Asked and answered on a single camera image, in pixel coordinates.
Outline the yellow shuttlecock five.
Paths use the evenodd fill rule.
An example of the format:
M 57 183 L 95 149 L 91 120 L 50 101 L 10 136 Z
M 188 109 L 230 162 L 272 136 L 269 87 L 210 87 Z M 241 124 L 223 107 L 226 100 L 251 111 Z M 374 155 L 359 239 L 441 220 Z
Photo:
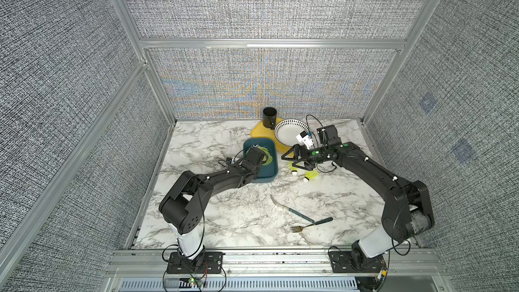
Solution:
M 264 156 L 263 160 L 262 160 L 262 165 L 263 166 L 268 166 L 268 165 L 270 165 L 272 163 L 272 161 L 273 161 L 273 157 L 270 155 L 269 151 L 267 151 L 265 153 L 265 156 Z

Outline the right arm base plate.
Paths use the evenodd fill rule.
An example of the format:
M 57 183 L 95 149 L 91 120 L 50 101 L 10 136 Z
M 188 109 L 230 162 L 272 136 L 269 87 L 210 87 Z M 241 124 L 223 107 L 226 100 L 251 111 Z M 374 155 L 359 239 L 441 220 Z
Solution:
M 331 250 L 328 252 L 333 273 L 379 273 L 386 269 L 385 261 L 382 256 L 367 259 L 359 264 L 354 262 L 351 251 Z

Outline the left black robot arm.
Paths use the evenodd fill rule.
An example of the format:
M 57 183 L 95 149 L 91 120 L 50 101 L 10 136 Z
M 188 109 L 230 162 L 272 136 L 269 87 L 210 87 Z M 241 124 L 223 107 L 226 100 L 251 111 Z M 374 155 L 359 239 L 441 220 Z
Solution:
M 251 183 L 258 177 L 264 159 L 266 152 L 252 147 L 244 158 L 224 170 L 211 174 L 183 172 L 160 202 L 159 212 L 179 234 L 190 233 L 203 219 L 211 197 Z

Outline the teal plastic storage box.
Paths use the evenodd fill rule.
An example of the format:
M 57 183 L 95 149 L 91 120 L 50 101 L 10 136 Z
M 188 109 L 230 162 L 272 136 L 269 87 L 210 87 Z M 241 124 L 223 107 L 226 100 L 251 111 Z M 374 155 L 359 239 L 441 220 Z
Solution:
M 265 137 L 250 138 L 243 143 L 243 155 L 245 155 L 250 147 L 256 147 L 265 153 L 259 173 L 252 183 L 271 183 L 278 174 L 277 151 L 274 141 Z

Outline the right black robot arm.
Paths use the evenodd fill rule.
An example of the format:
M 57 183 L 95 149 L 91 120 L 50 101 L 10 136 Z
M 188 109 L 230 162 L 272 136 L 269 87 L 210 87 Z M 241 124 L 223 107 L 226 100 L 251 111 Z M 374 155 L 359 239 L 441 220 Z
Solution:
M 282 159 L 303 170 L 333 162 L 362 179 L 385 202 L 380 226 L 352 245 L 355 259 L 372 260 L 434 226 L 431 199 L 423 182 L 408 181 L 375 162 L 356 144 L 343 143 L 333 125 L 319 128 L 318 138 L 321 146 L 313 147 L 308 135 L 300 136 Z

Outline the yellow shuttlecock three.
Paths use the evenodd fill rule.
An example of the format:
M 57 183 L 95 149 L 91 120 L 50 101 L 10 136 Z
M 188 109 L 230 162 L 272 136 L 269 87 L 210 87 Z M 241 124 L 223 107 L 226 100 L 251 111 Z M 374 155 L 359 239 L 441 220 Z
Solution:
M 289 170 L 293 177 L 298 177 L 301 175 L 301 170 L 296 167 L 293 162 L 289 162 Z

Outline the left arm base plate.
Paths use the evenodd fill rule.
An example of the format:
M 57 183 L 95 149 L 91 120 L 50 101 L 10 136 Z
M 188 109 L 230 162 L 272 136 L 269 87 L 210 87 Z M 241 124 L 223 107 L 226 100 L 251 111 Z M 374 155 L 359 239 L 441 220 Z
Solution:
M 220 274 L 223 264 L 222 252 L 202 251 L 193 260 L 179 253 L 171 253 L 167 274 Z

